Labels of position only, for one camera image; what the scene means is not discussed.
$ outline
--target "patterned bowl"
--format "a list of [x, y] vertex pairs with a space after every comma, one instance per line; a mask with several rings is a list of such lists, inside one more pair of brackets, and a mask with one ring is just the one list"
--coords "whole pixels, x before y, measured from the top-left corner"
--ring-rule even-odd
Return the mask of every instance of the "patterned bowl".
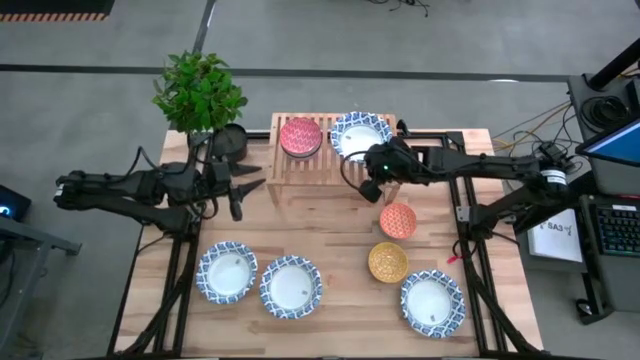
[[380, 228], [394, 239], [408, 239], [417, 228], [416, 213], [408, 205], [389, 204], [380, 213]]
[[409, 259], [400, 246], [383, 242], [369, 252], [369, 271], [382, 282], [397, 283], [407, 275]]
[[258, 261], [251, 249], [224, 241], [210, 247], [200, 258], [196, 286], [214, 304], [233, 304], [249, 292], [257, 270]]
[[293, 118], [280, 130], [280, 146], [289, 156], [303, 160], [322, 145], [320, 125], [308, 118]]
[[439, 270], [409, 275], [400, 289], [400, 306], [415, 331], [436, 339], [451, 336], [466, 312], [458, 284]]
[[[331, 144], [340, 156], [367, 151], [372, 145], [391, 140], [391, 127], [374, 113], [353, 111], [339, 118], [331, 129]], [[364, 163], [364, 153], [353, 155], [349, 161]]]
[[260, 299], [279, 319], [299, 319], [320, 304], [322, 279], [311, 261], [295, 255], [276, 259], [262, 274]]

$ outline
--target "wooden dish rack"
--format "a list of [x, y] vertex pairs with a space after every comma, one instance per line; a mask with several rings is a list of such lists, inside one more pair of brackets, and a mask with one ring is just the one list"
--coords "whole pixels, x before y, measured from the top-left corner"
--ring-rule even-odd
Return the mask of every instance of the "wooden dish rack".
[[[340, 163], [342, 156], [338, 155], [331, 145], [331, 128], [343, 114], [331, 113], [274, 113], [271, 118], [270, 164], [267, 169], [267, 189], [274, 205], [280, 205], [283, 188], [290, 186], [343, 186], [349, 185], [342, 179]], [[378, 114], [391, 127], [396, 135], [396, 117], [393, 114]], [[307, 160], [295, 160], [289, 157], [280, 146], [280, 130], [290, 119], [305, 117], [315, 121], [322, 130], [323, 142], [318, 152]], [[344, 171], [349, 181], [359, 186], [368, 178], [363, 164], [347, 162]], [[385, 202], [390, 203], [396, 197], [399, 184], [384, 186]]]

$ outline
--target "potted plant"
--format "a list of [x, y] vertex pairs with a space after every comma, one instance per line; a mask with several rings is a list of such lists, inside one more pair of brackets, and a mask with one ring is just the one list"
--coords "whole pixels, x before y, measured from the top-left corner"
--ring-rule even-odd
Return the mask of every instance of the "potted plant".
[[247, 105], [242, 89], [231, 83], [228, 65], [216, 54], [184, 52], [169, 55], [172, 66], [166, 67], [164, 86], [153, 81], [158, 105], [176, 130], [193, 135], [213, 130], [215, 155], [240, 161], [247, 154], [247, 132], [232, 122], [242, 117], [240, 108]]

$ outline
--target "black mat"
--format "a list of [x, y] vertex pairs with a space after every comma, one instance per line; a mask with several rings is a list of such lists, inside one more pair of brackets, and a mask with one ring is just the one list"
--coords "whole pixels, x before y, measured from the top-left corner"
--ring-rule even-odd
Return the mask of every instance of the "black mat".
[[115, 0], [0, 0], [1, 22], [103, 21]]

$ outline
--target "white plate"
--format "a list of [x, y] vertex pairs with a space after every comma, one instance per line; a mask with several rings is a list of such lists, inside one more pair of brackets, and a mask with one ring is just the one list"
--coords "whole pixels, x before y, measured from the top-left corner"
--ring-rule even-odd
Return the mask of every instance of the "white plate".
[[[350, 112], [338, 119], [331, 129], [331, 144], [338, 155], [347, 156], [366, 151], [372, 145], [391, 140], [391, 127], [376, 114]], [[363, 162], [365, 154], [354, 155], [350, 161]]]
[[260, 299], [277, 318], [298, 319], [309, 315], [321, 297], [320, 273], [303, 257], [288, 255], [276, 259], [262, 274]]
[[400, 305], [409, 325], [433, 338], [453, 334], [462, 324], [466, 311], [456, 282], [438, 270], [409, 275], [402, 284]]
[[221, 242], [202, 255], [196, 286], [214, 304], [233, 304], [253, 286], [257, 270], [256, 257], [246, 245]]

